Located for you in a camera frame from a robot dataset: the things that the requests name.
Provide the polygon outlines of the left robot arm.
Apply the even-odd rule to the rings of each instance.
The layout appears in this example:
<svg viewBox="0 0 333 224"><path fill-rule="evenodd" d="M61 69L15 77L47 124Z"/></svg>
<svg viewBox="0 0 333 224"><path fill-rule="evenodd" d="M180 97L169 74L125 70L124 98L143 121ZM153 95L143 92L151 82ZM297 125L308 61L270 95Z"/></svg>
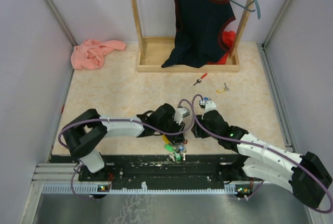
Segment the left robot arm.
<svg viewBox="0 0 333 224"><path fill-rule="evenodd" d="M184 118L190 111L186 107L174 108L163 104L155 111L149 110L131 118L114 118L100 115L96 109L88 109L66 125L60 132L63 145L72 158L86 166L90 175L98 181L107 177L108 167L96 146L104 138L130 136L144 138L164 135L169 142L184 142Z"/></svg>

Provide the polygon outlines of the large keyring with rings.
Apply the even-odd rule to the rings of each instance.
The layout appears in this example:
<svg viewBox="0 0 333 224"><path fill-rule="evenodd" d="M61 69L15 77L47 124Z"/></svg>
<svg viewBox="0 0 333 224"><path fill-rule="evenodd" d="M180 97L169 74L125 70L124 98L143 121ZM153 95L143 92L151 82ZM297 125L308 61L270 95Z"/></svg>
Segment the large keyring with rings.
<svg viewBox="0 0 333 224"><path fill-rule="evenodd" d="M165 135L162 136L162 139L164 140L164 148L169 152L169 157L172 159L173 162L178 163L181 160L186 160L186 144L187 140L184 140L184 142L180 142L178 144L172 144Z"/></svg>

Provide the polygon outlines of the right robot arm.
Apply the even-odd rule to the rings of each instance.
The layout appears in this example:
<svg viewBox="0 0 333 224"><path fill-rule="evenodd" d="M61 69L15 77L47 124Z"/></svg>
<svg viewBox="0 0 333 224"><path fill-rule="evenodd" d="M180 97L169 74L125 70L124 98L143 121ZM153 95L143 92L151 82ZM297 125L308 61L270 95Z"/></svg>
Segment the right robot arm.
<svg viewBox="0 0 333 224"><path fill-rule="evenodd" d="M302 155L265 143L243 128L230 126L215 109L196 115L192 132L197 138L215 138L220 146L242 156L243 161L232 167L236 179L252 177L270 182L309 208L319 208L332 184L331 175L316 154Z"/></svg>

